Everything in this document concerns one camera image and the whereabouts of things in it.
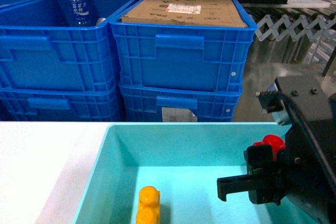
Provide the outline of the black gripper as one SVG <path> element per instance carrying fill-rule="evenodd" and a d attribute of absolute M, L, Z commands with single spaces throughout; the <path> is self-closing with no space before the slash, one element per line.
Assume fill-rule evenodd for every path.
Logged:
<path fill-rule="evenodd" d="M 318 223 L 335 223 L 335 102 L 331 98 L 261 98 L 268 111 L 286 112 L 286 148 L 274 161 L 271 145 L 244 150 L 247 175 L 217 179 L 221 201 L 248 191 L 254 204 L 288 198 Z"/>

